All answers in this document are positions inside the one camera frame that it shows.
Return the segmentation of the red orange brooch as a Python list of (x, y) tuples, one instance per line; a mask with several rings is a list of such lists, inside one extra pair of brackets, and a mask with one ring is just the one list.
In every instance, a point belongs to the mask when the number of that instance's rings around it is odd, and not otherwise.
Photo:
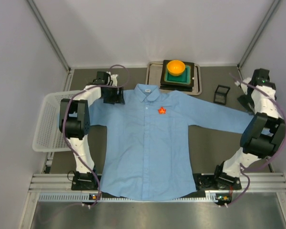
[(167, 113), (167, 109), (164, 108), (164, 107), (160, 107), (160, 108), (158, 109), (158, 113), (159, 113), (160, 115), (164, 115), (164, 114)]

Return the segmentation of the light blue button shirt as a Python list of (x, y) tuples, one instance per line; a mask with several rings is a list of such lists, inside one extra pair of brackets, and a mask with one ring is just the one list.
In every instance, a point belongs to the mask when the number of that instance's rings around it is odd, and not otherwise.
[(123, 95), (124, 104), (98, 99), (89, 108), (91, 125), (107, 128), (100, 188), (116, 197), (168, 201), (194, 193), (189, 126), (241, 134), (253, 118), (180, 91), (161, 93), (156, 85), (138, 84)]

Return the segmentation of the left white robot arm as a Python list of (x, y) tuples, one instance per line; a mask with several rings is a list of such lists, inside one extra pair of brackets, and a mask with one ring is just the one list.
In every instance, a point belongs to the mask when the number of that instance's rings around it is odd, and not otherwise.
[(123, 87), (118, 87), (117, 74), (97, 72), (92, 83), (60, 103), (59, 130), (76, 161), (72, 190), (93, 190), (99, 186), (88, 144), (91, 126), (89, 107), (98, 99), (103, 99), (106, 104), (125, 103)]

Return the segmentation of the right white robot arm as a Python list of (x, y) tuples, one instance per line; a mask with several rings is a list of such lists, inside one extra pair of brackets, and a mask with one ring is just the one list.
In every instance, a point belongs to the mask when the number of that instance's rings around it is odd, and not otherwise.
[(241, 136), (240, 148), (215, 169), (214, 180), (219, 189), (234, 188), (241, 170), (272, 157), (286, 136), (286, 121), (275, 104), (276, 85), (270, 81), (269, 70), (256, 69), (251, 78), (237, 85), (244, 92), (237, 100), (253, 118)]

